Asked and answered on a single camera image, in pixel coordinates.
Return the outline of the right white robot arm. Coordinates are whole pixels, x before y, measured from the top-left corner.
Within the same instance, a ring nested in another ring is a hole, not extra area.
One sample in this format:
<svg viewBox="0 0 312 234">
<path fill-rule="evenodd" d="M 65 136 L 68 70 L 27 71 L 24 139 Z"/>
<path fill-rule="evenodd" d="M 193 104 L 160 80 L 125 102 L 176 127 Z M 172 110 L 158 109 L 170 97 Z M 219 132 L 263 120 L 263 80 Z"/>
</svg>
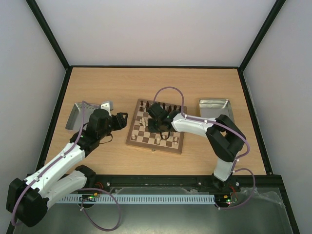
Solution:
<svg viewBox="0 0 312 234">
<path fill-rule="evenodd" d="M 153 103 L 147 113 L 151 117 L 148 120 L 148 131 L 151 133 L 185 132 L 207 138 L 218 157 L 213 172 L 213 187 L 223 191 L 229 186 L 229 177 L 234 172 L 239 152 L 243 146 L 247 146 L 247 150 L 250 147 L 244 134 L 228 116 L 194 117 L 182 110 L 168 112 L 159 103 Z"/>
</svg>

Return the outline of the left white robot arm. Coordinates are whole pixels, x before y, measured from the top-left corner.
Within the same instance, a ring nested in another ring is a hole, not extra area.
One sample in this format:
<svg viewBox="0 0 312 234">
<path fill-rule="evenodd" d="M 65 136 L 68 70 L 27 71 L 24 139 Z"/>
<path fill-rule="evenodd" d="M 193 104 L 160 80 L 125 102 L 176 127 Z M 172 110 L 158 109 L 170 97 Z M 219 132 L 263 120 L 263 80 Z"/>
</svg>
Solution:
<svg viewBox="0 0 312 234">
<path fill-rule="evenodd" d="M 33 227 L 62 197 L 80 189 L 91 190 L 96 173 L 89 167 L 80 165 L 69 175 L 65 173 L 95 150 L 103 138 L 125 128 L 127 118 L 127 113 L 112 115 L 110 109 L 95 109 L 55 158 L 24 180 L 14 179 L 6 202 L 11 224 L 17 226 L 16 220 L 20 220 Z"/>
</svg>

